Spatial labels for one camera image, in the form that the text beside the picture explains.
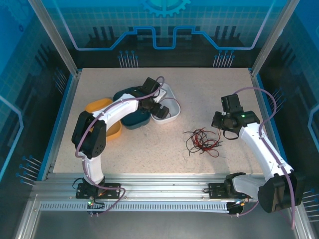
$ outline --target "glass panel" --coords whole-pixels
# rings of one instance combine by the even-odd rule
[[[266,90],[276,94],[275,115],[288,162],[304,172],[307,206],[319,189],[319,1],[301,0],[260,71]],[[318,206],[309,216],[318,214]]]
[[[69,72],[26,0],[0,0],[0,32],[0,232],[10,239],[39,172],[35,164],[43,160]],[[22,160],[30,155],[39,162]]]
[[[251,67],[286,0],[45,0],[81,67]]]

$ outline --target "yellow bowl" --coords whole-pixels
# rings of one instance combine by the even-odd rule
[[[92,113],[94,111],[98,111],[101,108],[104,108],[108,105],[110,105],[113,101],[108,98],[103,98],[94,102],[89,103],[84,110]],[[114,125],[112,125],[111,128],[106,132],[106,141],[111,141],[113,139],[116,139],[121,135],[122,132],[122,124],[121,121],[117,121]]]

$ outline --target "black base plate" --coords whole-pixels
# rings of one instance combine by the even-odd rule
[[[119,183],[104,183],[104,187],[107,188],[119,188]],[[103,195],[98,197],[100,193],[103,193],[103,189],[99,189],[88,183],[79,183],[75,198],[77,199],[89,199],[91,196],[99,199],[118,199],[120,197],[119,190],[107,190]]]
[[[209,183],[208,189],[210,199],[244,199],[247,198],[246,194],[236,193],[236,195],[229,196],[224,183]]]

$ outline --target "plastic bowl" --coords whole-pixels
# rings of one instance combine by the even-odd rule
[[[94,102],[89,103],[84,110],[92,113],[94,111],[98,111],[101,108],[104,108],[110,105],[113,101],[108,98],[103,98]],[[122,132],[122,124],[121,121],[117,121],[114,125],[112,125],[109,130],[106,132],[106,141],[111,141],[113,139],[118,138]]]
[[[113,96],[113,101],[118,100],[123,94],[129,94],[136,87],[130,87],[125,90],[117,92]],[[147,125],[150,122],[151,114],[149,112],[142,112],[137,110],[121,119],[122,124],[125,128],[133,130],[141,126]]]
[[[168,84],[164,83],[163,90],[167,91],[167,94],[164,96],[164,99],[167,98],[166,100],[161,101],[161,105],[162,106],[166,106],[167,108],[169,108],[169,113],[166,118],[164,119],[159,119],[153,115],[151,115],[152,119],[154,119],[155,123],[157,124],[164,124],[164,123],[169,123],[174,121],[175,119],[177,119],[178,115],[180,114],[180,106],[179,104],[170,98],[174,98],[176,99],[173,91],[171,90],[171,88],[169,87]]]

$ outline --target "work surface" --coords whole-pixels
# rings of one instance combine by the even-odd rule
[[[147,128],[123,127],[121,136],[108,142],[102,153],[104,173],[262,173],[252,151],[239,139],[226,140],[222,136],[218,158],[208,153],[189,156],[185,146],[185,131],[205,127],[217,132],[211,123],[215,111],[222,111],[222,96],[252,86],[249,71],[244,68],[83,69],[53,172],[83,172],[81,160],[74,156],[71,136],[79,114],[88,103],[112,98],[120,90],[142,85],[147,77],[156,79],[159,75],[165,77],[180,102],[181,114],[175,121],[163,125],[151,119]],[[239,93],[239,99],[245,111],[252,110],[262,119],[253,90]]]

